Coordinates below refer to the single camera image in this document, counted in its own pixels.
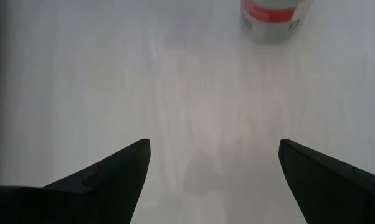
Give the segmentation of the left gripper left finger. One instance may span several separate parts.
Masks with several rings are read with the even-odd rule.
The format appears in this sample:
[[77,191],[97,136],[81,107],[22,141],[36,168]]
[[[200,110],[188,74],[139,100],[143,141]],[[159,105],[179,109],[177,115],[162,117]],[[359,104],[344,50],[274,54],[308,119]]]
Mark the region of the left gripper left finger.
[[0,223],[129,223],[150,157],[140,139],[44,187],[0,186]]

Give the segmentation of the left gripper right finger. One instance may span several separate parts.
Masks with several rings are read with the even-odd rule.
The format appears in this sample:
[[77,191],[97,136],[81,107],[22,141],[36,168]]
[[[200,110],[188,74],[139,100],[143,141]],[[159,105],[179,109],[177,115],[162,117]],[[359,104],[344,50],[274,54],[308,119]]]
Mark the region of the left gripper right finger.
[[375,175],[289,139],[278,158],[307,223],[375,223]]

